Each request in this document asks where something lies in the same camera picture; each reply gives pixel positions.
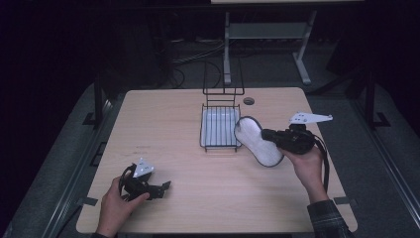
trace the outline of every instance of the hand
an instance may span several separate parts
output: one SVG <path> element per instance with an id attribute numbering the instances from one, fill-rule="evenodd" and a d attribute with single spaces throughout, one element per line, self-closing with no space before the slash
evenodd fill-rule
<path id="1" fill-rule="evenodd" d="M 119 180 L 120 178 L 114 178 L 108 192 L 102 197 L 96 233 L 106 237 L 114 237 L 134 209 L 150 196 L 148 193 L 144 193 L 131 201 L 123 200 L 118 190 Z"/>
<path id="2" fill-rule="evenodd" d="M 304 155 L 296 155 L 279 149 L 293 163 L 294 171 L 309 195 L 311 203 L 328 200 L 328 194 L 322 184 L 322 154 L 313 147 Z"/>

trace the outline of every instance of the dark sleeve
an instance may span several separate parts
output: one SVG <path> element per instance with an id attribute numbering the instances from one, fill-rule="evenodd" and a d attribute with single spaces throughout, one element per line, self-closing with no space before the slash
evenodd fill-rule
<path id="1" fill-rule="evenodd" d="M 98 233 L 93 233 L 90 238 L 108 238 L 104 235 L 98 234 Z"/>
<path id="2" fill-rule="evenodd" d="M 317 238 L 354 237 L 332 200 L 308 205 L 308 212 Z"/>

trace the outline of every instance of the dish rack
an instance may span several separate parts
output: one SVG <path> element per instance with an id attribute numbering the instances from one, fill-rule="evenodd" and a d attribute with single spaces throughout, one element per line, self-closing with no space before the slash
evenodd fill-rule
<path id="1" fill-rule="evenodd" d="M 236 105 L 236 96 L 244 95 L 244 80 L 241 71 L 241 60 L 238 59 L 238 72 L 231 74 L 230 81 L 220 83 L 222 75 L 213 86 L 209 86 L 208 63 L 204 66 L 203 94 L 206 102 L 202 105 L 200 145 L 208 149 L 232 148 L 235 151 L 241 146 L 235 137 L 235 125 L 241 117 L 240 105 Z"/>

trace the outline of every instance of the person's left hand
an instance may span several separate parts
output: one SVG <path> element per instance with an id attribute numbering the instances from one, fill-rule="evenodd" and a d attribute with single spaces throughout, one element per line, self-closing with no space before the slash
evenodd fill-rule
<path id="1" fill-rule="evenodd" d="M 108 192 L 102 197 L 96 233 L 106 237 L 114 237 L 136 207 L 150 196 L 144 193 L 131 201 L 123 200 L 118 190 L 119 180 L 120 177 L 114 178 Z"/>

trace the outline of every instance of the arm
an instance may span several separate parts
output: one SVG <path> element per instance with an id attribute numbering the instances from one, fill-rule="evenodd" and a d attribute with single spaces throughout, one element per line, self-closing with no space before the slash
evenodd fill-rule
<path id="1" fill-rule="evenodd" d="M 102 197 L 99 223 L 92 238 L 114 237 L 136 207 L 149 198 L 149 194 L 144 193 L 131 201 L 123 200 L 118 190 L 119 179 L 112 180 L 111 187 Z"/>
<path id="2" fill-rule="evenodd" d="M 284 150 L 281 152 L 293 163 L 294 171 L 308 193 L 308 212 L 315 237 L 354 237 L 322 184 L 320 150 L 314 147 L 305 155 L 295 155 Z"/>

